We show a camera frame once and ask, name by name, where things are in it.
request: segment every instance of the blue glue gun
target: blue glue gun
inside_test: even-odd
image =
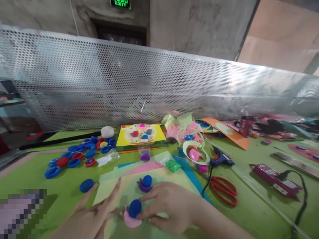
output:
[[[214,147],[214,151],[217,155],[213,155],[214,159],[211,159],[209,162],[209,165],[213,167],[217,167],[221,164],[226,164],[228,166],[233,166],[235,163],[231,160],[231,158],[226,155],[223,151],[221,151],[219,148]]]

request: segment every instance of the hand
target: hand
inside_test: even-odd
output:
[[[85,205],[97,188],[95,184],[76,205],[71,216],[51,235],[51,239],[103,239],[107,220],[118,211],[110,211],[112,202],[119,192],[121,178],[117,181],[113,191],[102,202],[85,209]]]
[[[196,205],[200,204],[201,197],[170,183],[157,183],[152,190],[140,201],[155,199],[141,212],[137,219],[150,218],[150,222],[158,229],[170,234],[181,234],[195,223]],[[157,216],[157,213],[165,212],[169,219]]]

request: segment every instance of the concrete wall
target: concrete wall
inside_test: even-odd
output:
[[[319,13],[290,3],[261,0],[239,62],[304,72],[319,52]]]
[[[151,47],[234,60],[256,0],[151,0]]]
[[[90,18],[149,29],[150,0],[131,0],[131,11],[108,0],[72,0],[79,35],[96,37]],[[69,0],[0,0],[0,21],[24,28],[77,35]]]

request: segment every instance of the plug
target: plug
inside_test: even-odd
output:
[[[285,171],[285,172],[283,172],[283,173],[280,173],[280,174],[278,174],[277,176],[276,176],[276,178],[278,178],[280,181],[285,181],[285,180],[287,180],[287,176],[288,176],[288,173],[289,173],[290,171],[289,170],[287,170],[287,171]]]

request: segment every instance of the orange paper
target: orange paper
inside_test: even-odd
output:
[[[202,120],[211,124],[214,128],[217,128],[219,131],[221,131],[224,135],[226,135],[228,138],[230,138],[233,142],[235,142],[238,146],[242,147],[244,150],[247,150],[249,148],[249,139],[240,135],[235,130],[223,124],[222,122],[211,117],[207,117]]]

